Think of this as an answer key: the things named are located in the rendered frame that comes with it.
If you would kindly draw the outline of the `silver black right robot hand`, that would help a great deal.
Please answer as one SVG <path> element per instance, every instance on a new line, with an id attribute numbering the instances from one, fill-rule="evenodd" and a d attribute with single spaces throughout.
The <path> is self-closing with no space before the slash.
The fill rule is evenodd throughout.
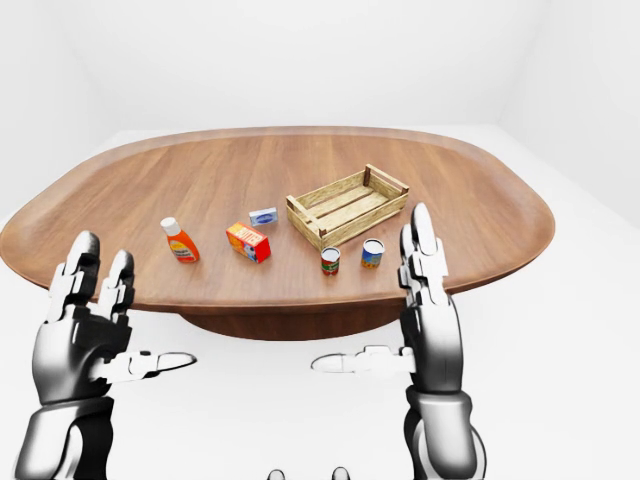
<path id="1" fill-rule="evenodd" d="M 463 371 L 460 325 L 444 289 L 448 267 L 443 243 L 423 203 L 414 207 L 411 222 L 401 229 L 400 254 L 398 282 L 406 290 L 400 316 L 404 346 L 398 352 L 373 345 L 356 354 L 325 355 L 311 368 L 324 373 L 408 372 L 421 392 L 457 392 Z"/>

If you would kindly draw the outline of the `wooden slat tray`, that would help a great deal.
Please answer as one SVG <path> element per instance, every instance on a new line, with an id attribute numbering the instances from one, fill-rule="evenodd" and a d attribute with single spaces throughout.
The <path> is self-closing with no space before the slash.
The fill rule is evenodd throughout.
<path id="1" fill-rule="evenodd" d="M 377 167 L 298 197 L 286 197 L 287 217 L 318 250 L 339 246 L 399 213 L 409 186 Z"/>

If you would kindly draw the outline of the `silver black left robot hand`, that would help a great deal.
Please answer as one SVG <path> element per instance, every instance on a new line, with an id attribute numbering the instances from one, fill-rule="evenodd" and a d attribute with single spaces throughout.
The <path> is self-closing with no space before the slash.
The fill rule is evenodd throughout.
<path id="1" fill-rule="evenodd" d="M 32 372 L 43 405 L 99 397 L 114 383 L 152 378 L 197 361 L 186 352 L 130 351 L 133 256 L 118 251 L 97 305 L 90 308 L 99 268 L 99 238 L 83 231 L 56 268 L 51 304 L 36 337 Z"/>

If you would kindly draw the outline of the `round dark wooden table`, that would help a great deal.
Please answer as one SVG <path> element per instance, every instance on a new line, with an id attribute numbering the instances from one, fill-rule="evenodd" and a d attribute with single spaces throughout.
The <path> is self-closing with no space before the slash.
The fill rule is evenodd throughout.
<path id="1" fill-rule="evenodd" d="M 76 235 L 100 239 L 109 266 L 135 259 L 139 310 L 172 312 L 220 333 L 268 340 L 349 335 L 396 319 L 405 293 L 396 271 L 409 208 L 367 231 L 385 246 L 381 265 L 361 264 L 362 237 L 341 248 L 336 275 L 287 218 L 298 197 L 371 164 L 409 186 L 409 205 L 428 207 L 458 293 L 498 280 L 551 242 L 547 204 L 485 150 L 449 137 L 364 127 L 272 127 L 146 139 L 73 168 L 22 207 L 0 232 L 0 258 L 48 286 Z M 278 221 L 252 226 L 249 213 L 276 207 Z M 200 258 L 181 263 L 160 222 L 174 217 Z M 226 229 L 241 222 L 266 235 L 256 263 L 235 251 Z"/>

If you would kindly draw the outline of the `red orange printed food box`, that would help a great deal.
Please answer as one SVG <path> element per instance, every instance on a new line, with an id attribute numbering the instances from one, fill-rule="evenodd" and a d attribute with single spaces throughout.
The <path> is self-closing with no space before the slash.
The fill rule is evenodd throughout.
<path id="1" fill-rule="evenodd" d="M 248 259 L 261 263 L 271 255 L 268 237 L 241 222 L 226 229 L 232 248 Z"/>

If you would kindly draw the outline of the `blue yellow printed tin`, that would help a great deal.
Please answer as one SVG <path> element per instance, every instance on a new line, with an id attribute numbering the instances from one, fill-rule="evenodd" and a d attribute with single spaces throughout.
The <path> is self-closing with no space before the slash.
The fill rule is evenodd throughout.
<path id="1" fill-rule="evenodd" d="M 364 241 L 361 264 L 367 269 L 377 268 L 382 256 L 385 252 L 385 246 L 382 241 L 375 238 L 370 238 Z"/>

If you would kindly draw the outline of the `orange bottle with white cap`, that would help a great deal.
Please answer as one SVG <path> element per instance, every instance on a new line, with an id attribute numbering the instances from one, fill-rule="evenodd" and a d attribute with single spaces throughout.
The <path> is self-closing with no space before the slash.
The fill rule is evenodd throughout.
<path id="1" fill-rule="evenodd" d="M 174 217 L 166 217 L 160 225 L 164 230 L 169 247 L 181 263 L 194 263 L 199 260 L 199 251 L 191 237 L 180 227 Z"/>

